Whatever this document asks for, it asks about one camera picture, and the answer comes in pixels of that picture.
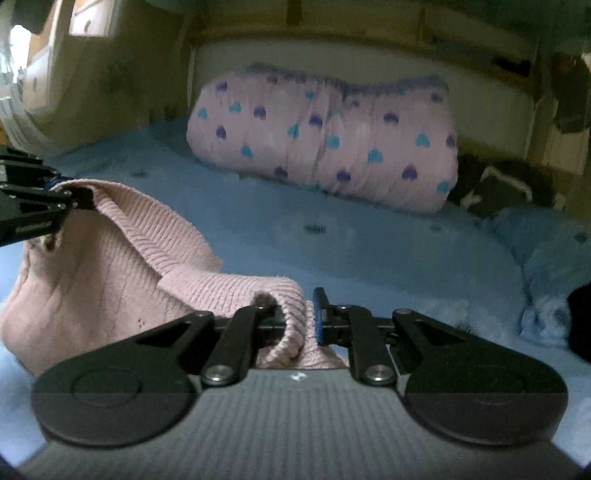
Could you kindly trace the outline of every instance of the drawer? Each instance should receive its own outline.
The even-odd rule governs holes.
[[[115,0],[88,2],[72,15],[70,35],[79,37],[106,37]]]
[[[27,67],[22,84],[22,103],[27,110],[42,108],[48,104],[50,58],[51,47],[47,46]]]

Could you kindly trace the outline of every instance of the metal bolt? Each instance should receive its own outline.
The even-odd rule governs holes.
[[[372,382],[383,383],[392,379],[394,371],[386,365],[372,365],[365,371],[365,376]]]
[[[229,380],[233,374],[234,370],[227,365],[214,365],[205,370],[204,377],[211,382],[225,382]]]

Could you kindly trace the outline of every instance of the pink knit sweater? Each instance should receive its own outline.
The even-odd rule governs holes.
[[[0,312],[0,338],[34,375],[193,310],[232,316],[262,294],[281,307],[286,327],[259,353],[259,367],[344,366],[316,343],[312,305],[294,281],[221,274],[201,234],[162,203],[106,181],[59,189],[74,186],[92,189],[97,211],[74,210],[57,235],[25,243]]]

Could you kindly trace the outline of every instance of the white headboard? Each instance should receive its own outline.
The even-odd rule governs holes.
[[[460,140],[469,139],[512,157],[526,156],[534,113],[526,92],[459,66],[379,47],[322,40],[208,42],[196,49],[193,101],[205,83],[255,61],[348,82],[387,82],[437,73],[450,86]]]

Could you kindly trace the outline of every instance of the heart pattern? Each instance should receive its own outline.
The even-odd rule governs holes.
[[[368,153],[368,162],[369,163],[382,163],[384,161],[384,156],[377,148],[373,148]]]
[[[351,181],[351,174],[346,170],[339,170],[336,175],[336,179],[342,182]]]
[[[218,128],[216,128],[216,137],[221,138],[222,140],[226,139],[226,129],[223,125],[219,125]]]
[[[308,124],[311,127],[322,128],[322,119],[318,115],[312,115],[308,121]]]
[[[413,165],[409,165],[402,172],[403,180],[416,180],[418,178],[417,169]]]
[[[267,110],[265,110],[265,107],[263,106],[258,106],[254,109],[252,116],[254,118],[260,118],[261,120],[264,120],[267,118]]]
[[[240,102],[234,102],[233,104],[230,105],[230,108],[228,110],[230,110],[230,113],[242,112],[242,107],[240,105]]]
[[[300,136],[300,127],[296,125],[292,125],[287,129],[287,135],[291,138],[298,138]]]
[[[414,143],[418,148],[429,148],[431,146],[431,142],[425,134],[419,134]]]
[[[242,148],[240,149],[240,154],[243,157],[246,157],[246,158],[252,158],[253,157],[252,150],[251,150],[251,148],[248,145],[243,145],[242,146]]]
[[[388,112],[384,115],[384,123],[385,124],[398,125],[399,121],[400,121],[400,119],[398,118],[398,115],[396,115],[394,112]]]
[[[447,193],[447,192],[449,192],[449,182],[447,180],[440,181],[437,184],[437,192],[438,193]]]
[[[336,135],[329,135],[326,139],[326,148],[329,150],[336,150],[340,147],[340,138]]]
[[[275,175],[277,177],[279,177],[279,178],[282,178],[282,179],[286,179],[287,178],[287,172],[286,172],[286,170],[284,168],[281,168],[281,167],[277,167],[275,169]]]

